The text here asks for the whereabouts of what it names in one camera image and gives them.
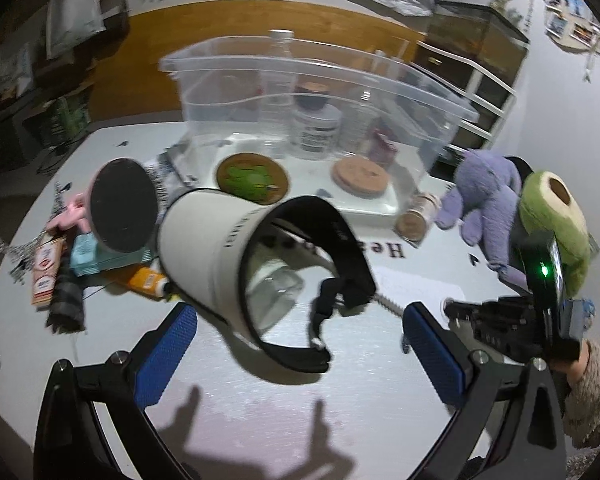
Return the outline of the person's right hand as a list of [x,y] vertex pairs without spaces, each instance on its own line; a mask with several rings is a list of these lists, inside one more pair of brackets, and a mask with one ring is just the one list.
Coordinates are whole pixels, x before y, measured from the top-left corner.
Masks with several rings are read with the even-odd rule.
[[565,374],[570,382],[578,382],[588,367],[590,345],[585,340],[581,344],[579,357],[574,361],[550,361],[550,369]]

